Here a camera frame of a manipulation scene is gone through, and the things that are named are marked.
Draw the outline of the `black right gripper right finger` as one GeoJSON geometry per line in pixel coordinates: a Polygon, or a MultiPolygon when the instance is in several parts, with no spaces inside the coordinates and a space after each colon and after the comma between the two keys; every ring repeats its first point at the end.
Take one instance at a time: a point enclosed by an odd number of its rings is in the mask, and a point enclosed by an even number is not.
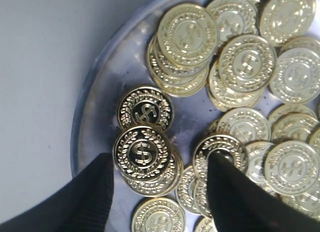
{"type": "Polygon", "coordinates": [[[208,158],[207,196],[219,232],[318,232],[320,224],[269,195],[220,153],[208,158]]]}

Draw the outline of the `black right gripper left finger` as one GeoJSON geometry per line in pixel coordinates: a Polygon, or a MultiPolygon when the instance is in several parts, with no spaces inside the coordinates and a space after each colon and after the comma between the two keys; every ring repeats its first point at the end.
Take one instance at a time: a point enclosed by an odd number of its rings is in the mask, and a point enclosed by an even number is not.
{"type": "Polygon", "coordinates": [[[55,194],[1,223],[2,232],[103,232],[114,195],[114,165],[101,153],[55,194]]]}

